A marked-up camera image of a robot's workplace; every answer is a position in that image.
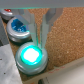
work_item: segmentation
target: teal glowing light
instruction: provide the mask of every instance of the teal glowing light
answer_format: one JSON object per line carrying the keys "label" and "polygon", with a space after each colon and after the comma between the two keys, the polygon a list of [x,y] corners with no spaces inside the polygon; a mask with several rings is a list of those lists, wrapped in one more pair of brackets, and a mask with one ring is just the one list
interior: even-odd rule
{"label": "teal glowing light", "polygon": [[35,65],[42,59],[42,50],[34,45],[25,47],[21,52],[21,60],[28,65]]}

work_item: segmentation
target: brown cork surface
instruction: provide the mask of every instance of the brown cork surface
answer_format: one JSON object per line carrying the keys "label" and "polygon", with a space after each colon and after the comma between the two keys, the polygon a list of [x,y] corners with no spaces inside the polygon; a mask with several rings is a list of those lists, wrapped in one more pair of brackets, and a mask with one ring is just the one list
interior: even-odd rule
{"label": "brown cork surface", "polygon": [[[38,37],[40,37],[40,24],[42,16],[48,9],[29,9],[35,14],[38,27]],[[15,55],[19,48],[10,42]],[[61,66],[84,56],[84,8],[64,8],[63,14],[55,21],[51,32],[47,37],[45,46],[49,62],[45,72],[53,69],[54,66]],[[21,73],[23,81],[34,76],[26,76]]]}

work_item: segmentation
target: red object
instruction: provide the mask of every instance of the red object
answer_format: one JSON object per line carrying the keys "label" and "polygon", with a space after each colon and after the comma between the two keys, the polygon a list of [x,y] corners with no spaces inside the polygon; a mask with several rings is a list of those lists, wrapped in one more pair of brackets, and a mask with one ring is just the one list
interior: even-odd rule
{"label": "red object", "polygon": [[11,12],[11,10],[10,9],[4,9],[5,11],[7,11],[7,12]]}

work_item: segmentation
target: cork board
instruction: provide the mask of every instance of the cork board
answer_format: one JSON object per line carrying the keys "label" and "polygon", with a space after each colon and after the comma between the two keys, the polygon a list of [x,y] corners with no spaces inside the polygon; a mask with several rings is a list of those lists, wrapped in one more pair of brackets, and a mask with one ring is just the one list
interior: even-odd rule
{"label": "cork board", "polygon": [[[29,9],[35,14],[40,39],[40,24],[46,9]],[[15,55],[20,45],[10,41]],[[54,66],[62,66],[84,56],[84,7],[64,8],[63,14],[54,22],[51,32],[48,33],[45,46],[48,52],[48,65],[44,72],[52,70]],[[26,81],[34,76],[21,73],[21,78]]]}

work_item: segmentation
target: cyan light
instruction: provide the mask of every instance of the cyan light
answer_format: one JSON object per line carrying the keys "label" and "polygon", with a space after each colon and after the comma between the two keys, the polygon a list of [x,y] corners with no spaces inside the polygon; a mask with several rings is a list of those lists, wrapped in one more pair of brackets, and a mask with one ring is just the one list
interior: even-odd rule
{"label": "cyan light", "polygon": [[11,23],[11,27],[14,31],[19,32],[19,33],[28,32],[26,30],[25,25],[18,19],[13,20],[13,22]]}
{"label": "cyan light", "polygon": [[34,45],[27,46],[21,52],[21,60],[28,65],[35,65],[42,59],[42,50]]}

